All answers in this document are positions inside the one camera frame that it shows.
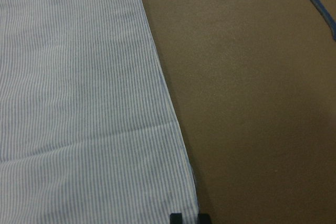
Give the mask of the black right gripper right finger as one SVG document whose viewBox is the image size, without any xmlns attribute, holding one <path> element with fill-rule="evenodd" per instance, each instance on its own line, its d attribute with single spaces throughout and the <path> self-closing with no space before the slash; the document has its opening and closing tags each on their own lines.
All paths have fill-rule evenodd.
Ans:
<svg viewBox="0 0 336 224">
<path fill-rule="evenodd" d="M 197 224 L 211 224 L 211 217 L 209 214 L 198 214 L 197 215 Z"/>
</svg>

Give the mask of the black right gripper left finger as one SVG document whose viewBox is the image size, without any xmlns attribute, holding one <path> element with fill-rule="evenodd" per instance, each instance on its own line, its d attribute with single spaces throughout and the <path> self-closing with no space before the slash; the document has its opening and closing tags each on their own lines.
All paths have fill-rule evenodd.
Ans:
<svg viewBox="0 0 336 224">
<path fill-rule="evenodd" d="M 182 214 L 181 213 L 171 213 L 170 214 L 170 224 L 182 224 Z"/>
</svg>

